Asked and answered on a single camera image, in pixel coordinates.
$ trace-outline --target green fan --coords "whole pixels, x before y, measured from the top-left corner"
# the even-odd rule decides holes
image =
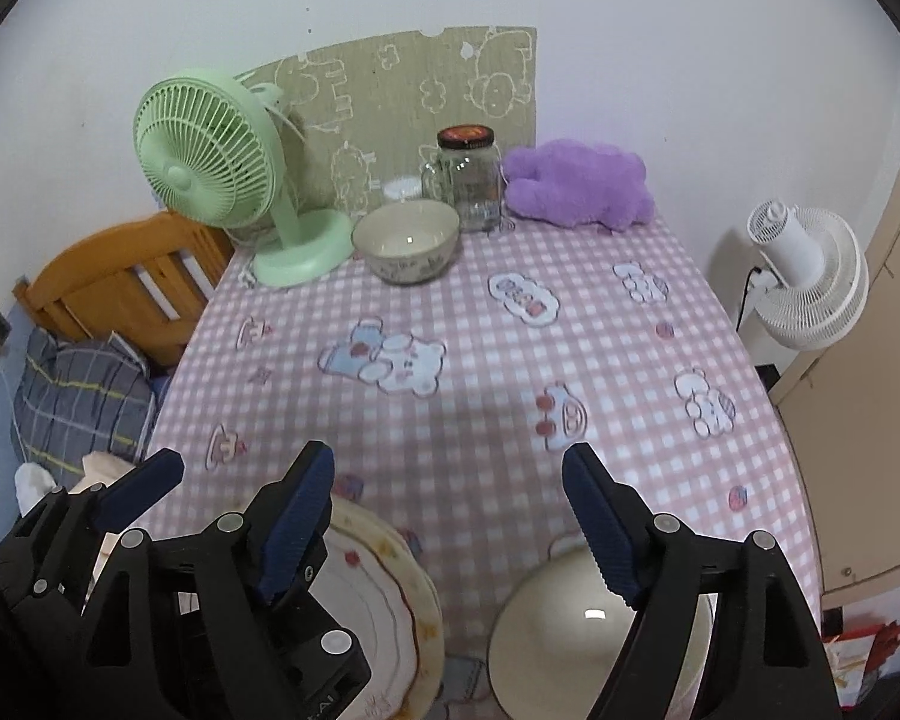
[[[353,252],[346,214],[298,217],[266,100],[225,74],[194,70],[160,81],[137,108],[133,143],[146,180],[179,214],[213,227],[271,215],[277,237],[258,245],[252,264],[262,284],[301,284]]]

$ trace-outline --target silver screw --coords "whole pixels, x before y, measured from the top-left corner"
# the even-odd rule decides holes
[[[217,527],[220,528],[223,533],[239,531],[242,526],[244,526],[244,518],[240,514],[237,514],[237,512],[223,514],[223,517],[217,520]]]
[[[122,536],[120,536],[120,543],[127,547],[127,549],[133,549],[134,547],[140,546],[144,542],[144,532],[139,528],[134,528],[132,531],[127,531]]]
[[[653,526],[660,533],[677,533],[680,529],[680,521],[672,514],[658,514],[653,518]]]
[[[346,631],[327,631],[320,639],[320,646],[327,655],[342,655],[350,649],[352,638]]]
[[[754,544],[760,549],[773,549],[776,546],[776,539],[766,531],[754,531]]]

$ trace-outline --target blue rubber pad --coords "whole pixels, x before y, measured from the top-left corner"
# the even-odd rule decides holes
[[[260,555],[263,575],[257,584],[257,592],[264,603],[271,604],[293,584],[303,553],[330,500],[333,477],[333,451],[324,446],[310,461],[264,542]]]
[[[93,527],[100,533],[124,531],[182,480],[183,459],[161,449],[100,493]]]
[[[632,607],[642,589],[634,568],[634,546],[575,447],[563,455],[563,490],[607,589]]]

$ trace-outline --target red and black lid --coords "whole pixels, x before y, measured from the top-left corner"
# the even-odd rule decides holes
[[[437,145],[452,151],[493,146],[493,130],[482,124],[457,124],[437,132]]]

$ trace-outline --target glass jar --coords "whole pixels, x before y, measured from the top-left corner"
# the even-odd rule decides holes
[[[437,144],[436,159],[423,166],[424,196],[453,205],[463,232],[497,227],[503,188],[493,130],[458,124],[437,133]]]

